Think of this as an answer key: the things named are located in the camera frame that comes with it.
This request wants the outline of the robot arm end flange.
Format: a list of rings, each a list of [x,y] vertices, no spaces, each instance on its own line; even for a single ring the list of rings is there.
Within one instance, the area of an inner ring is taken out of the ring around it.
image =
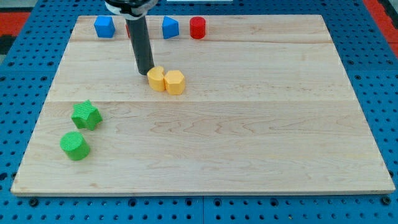
[[[111,13],[135,21],[146,16],[158,0],[105,0],[104,3]]]

